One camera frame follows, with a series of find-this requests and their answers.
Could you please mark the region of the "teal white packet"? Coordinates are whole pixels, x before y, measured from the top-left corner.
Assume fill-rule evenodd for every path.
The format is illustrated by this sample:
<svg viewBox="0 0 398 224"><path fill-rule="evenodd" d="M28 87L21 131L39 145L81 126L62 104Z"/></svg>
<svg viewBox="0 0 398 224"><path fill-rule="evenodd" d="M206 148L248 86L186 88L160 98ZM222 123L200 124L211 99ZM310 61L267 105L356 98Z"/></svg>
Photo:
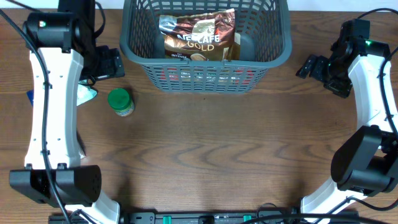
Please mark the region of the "teal white packet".
<svg viewBox="0 0 398 224"><path fill-rule="evenodd" d="M83 103L86 103L92 100L98 92L88 85L87 80L79 81L77 88L77 101L76 105L80 106Z"/></svg>

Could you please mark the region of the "green lid jar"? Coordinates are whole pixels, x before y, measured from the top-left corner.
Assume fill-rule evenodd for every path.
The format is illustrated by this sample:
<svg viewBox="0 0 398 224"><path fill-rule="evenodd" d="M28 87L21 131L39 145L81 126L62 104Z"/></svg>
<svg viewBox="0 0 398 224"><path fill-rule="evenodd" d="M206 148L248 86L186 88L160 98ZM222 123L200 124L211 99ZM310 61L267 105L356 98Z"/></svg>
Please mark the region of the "green lid jar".
<svg viewBox="0 0 398 224"><path fill-rule="evenodd" d="M108 94L108 104L119 116L130 115L135 108L130 94L123 88L113 89Z"/></svg>

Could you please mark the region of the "spaghetti pack red yellow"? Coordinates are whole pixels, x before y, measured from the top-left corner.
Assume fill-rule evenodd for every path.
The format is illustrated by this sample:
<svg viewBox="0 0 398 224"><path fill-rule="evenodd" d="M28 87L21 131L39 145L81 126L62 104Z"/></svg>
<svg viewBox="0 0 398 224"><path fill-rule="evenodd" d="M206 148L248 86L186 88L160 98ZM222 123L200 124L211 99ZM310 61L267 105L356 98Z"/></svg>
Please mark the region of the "spaghetti pack red yellow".
<svg viewBox="0 0 398 224"><path fill-rule="evenodd" d="M187 84L192 82L194 85L199 85L201 82L205 82L206 85L215 85L216 83L220 85L248 85L255 75L251 70L248 70L246 74L243 73L243 70L234 70L232 75L228 75L227 70L222 70L219 77L216 76L215 70L210 70L206 75L202 70L194 70L192 75L187 68L182 69L179 75L177 74L176 68L168 68L167 71L168 75L166 75L164 71L161 71L158 75L159 80L166 81L168 77L172 83L181 82Z"/></svg>

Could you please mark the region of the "brown Nescafe Gold bag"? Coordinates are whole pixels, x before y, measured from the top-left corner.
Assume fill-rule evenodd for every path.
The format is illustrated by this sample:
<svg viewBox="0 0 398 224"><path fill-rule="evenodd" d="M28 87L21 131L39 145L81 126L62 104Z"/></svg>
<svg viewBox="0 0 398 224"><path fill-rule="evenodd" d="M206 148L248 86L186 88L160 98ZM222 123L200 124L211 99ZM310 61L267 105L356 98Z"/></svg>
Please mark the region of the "brown Nescafe Gold bag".
<svg viewBox="0 0 398 224"><path fill-rule="evenodd" d="M234 9L191 16L161 15L159 30L167 58L230 61L240 55L241 36L236 32Z"/></svg>

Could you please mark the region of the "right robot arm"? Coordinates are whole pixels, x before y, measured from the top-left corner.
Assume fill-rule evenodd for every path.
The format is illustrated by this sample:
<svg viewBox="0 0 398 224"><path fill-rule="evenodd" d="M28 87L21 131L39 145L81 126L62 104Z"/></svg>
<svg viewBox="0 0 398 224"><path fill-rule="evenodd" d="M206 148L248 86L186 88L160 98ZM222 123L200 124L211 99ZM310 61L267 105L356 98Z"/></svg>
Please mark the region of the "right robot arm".
<svg viewBox="0 0 398 224"><path fill-rule="evenodd" d="M342 98L354 93L357 130L335 152L330 177L300 201L307 223L328 223L352 203L397 186L397 106L391 86L393 52L371 40L370 22L342 24L332 55L310 55L296 75L312 77Z"/></svg>

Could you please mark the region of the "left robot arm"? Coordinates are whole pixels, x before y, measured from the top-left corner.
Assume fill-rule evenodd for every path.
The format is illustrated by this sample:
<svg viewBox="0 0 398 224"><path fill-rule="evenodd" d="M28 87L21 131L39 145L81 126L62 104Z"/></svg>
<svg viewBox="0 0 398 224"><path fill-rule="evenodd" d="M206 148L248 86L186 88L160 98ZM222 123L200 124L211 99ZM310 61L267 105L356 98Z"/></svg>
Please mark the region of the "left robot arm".
<svg viewBox="0 0 398 224"><path fill-rule="evenodd" d="M60 1L55 12L31 9L17 33L30 51L34 75L32 133L22 169L10 186L62 211L60 223L127 223L103 191L97 165L84 166L76 128L78 86L124 75L118 49L97 46L96 1Z"/></svg>

